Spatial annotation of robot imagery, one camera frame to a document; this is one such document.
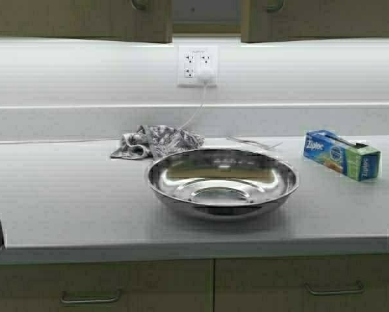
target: outlet cover plate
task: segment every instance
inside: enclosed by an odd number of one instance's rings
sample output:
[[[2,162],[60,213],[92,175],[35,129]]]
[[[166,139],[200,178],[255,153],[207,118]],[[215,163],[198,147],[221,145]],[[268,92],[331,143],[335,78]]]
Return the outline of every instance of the outlet cover plate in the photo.
[[[178,86],[201,87],[197,73],[203,66],[214,72],[209,86],[218,83],[219,48],[217,46],[179,46],[178,52]]]

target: gray cloth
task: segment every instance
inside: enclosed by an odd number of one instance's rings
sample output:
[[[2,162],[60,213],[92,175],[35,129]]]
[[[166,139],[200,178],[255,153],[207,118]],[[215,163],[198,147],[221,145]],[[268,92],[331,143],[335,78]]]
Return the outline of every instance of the gray cloth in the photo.
[[[154,159],[195,150],[204,143],[200,135],[186,130],[175,129],[167,125],[142,125],[136,133],[122,135],[121,147],[113,152],[111,158]]]

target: countertop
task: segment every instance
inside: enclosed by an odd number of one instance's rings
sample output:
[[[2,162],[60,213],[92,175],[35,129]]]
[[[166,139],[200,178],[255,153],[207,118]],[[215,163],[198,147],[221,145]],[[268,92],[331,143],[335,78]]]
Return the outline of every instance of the countertop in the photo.
[[[146,186],[151,160],[109,158],[117,141],[0,146],[0,263],[389,252],[389,136],[358,138],[382,151],[380,176],[362,183],[305,159],[304,137],[255,139],[283,142],[270,154],[299,171],[300,187],[279,210],[235,224],[169,211]]]

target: metal bowl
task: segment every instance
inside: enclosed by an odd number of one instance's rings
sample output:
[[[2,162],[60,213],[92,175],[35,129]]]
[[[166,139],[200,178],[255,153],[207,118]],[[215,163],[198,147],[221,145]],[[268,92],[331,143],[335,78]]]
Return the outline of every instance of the metal bowl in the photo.
[[[268,155],[207,148],[166,156],[148,185],[171,209],[209,220],[241,220],[280,207],[299,186],[296,171]]]

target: cabinet handle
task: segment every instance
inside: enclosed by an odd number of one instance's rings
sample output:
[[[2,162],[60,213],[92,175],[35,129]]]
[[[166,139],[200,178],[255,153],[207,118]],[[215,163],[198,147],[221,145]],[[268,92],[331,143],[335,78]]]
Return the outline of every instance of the cabinet handle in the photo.
[[[146,0],[130,0],[131,5],[135,10],[138,11],[147,11],[147,1]]]
[[[277,12],[280,11],[282,8],[284,8],[285,3],[286,3],[286,0],[278,0],[278,2],[277,2],[276,5],[269,6],[269,7],[267,8],[267,12],[268,12],[268,13],[277,13]]]
[[[304,284],[307,291],[313,296],[343,296],[346,294],[363,294],[365,291],[364,284],[361,281],[356,281],[356,289],[349,291],[315,291],[309,284]]]
[[[119,301],[122,296],[122,290],[117,290],[115,296],[110,298],[68,298],[67,292],[63,292],[60,302],[66,305],[78,305],[78,304],[113,304],[114,302]]]

